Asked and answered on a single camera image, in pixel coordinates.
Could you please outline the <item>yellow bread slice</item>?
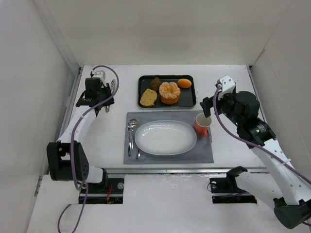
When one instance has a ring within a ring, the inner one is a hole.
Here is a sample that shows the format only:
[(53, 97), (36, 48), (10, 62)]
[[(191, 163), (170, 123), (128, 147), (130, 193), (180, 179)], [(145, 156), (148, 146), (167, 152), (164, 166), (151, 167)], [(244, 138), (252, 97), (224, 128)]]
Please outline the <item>yellow bread slice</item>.
[(140, 104), (146, 107), (154, 106), (157, 100), (157, 92), (147, 89), (140, 98)]

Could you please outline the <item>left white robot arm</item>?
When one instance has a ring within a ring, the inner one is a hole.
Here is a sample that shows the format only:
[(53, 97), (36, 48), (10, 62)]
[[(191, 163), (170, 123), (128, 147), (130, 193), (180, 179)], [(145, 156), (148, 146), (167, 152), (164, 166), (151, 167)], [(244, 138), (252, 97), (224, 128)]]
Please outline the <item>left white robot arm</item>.
[(95, 183), (102, 181), (103, 170), (90, 171), (83, 149), (85, 136), (102, 108), (107, 111), (114, 104), (112, 90), (105, 78), (93, 77), (85, 80), (85, 91), (79, 97), (73, 117), (55, 141), (47, 145), (47, 158), (51, 179), (73, 181), (76, 188), (93, 177)]

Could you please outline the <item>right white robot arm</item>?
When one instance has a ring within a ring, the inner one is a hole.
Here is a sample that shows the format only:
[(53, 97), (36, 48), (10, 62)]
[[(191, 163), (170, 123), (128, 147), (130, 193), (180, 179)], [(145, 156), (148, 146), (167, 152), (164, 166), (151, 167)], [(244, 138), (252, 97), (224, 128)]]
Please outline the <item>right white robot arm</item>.
[(276, 135), (270, 126), (258, 117), (260, 103), (247, 91), (223, 94), (216, 90), (213, 97), (200, 102), (206, 117), (210, 110), (218, 117), (223, 114), (236, 127), (233, 138), (245, 143), (265, 164), (278, 188), (258, 182), (254, 175), (242, 166), (226, 173), (225, 178), (215, 178), (217, 192), (231, 192), (234, 196), (242, 191), (259, 198), (273, 209), (279, 222), (288, 229), (306, 224), (311, 217), (311, 181), (294, 169), (281, 151)]

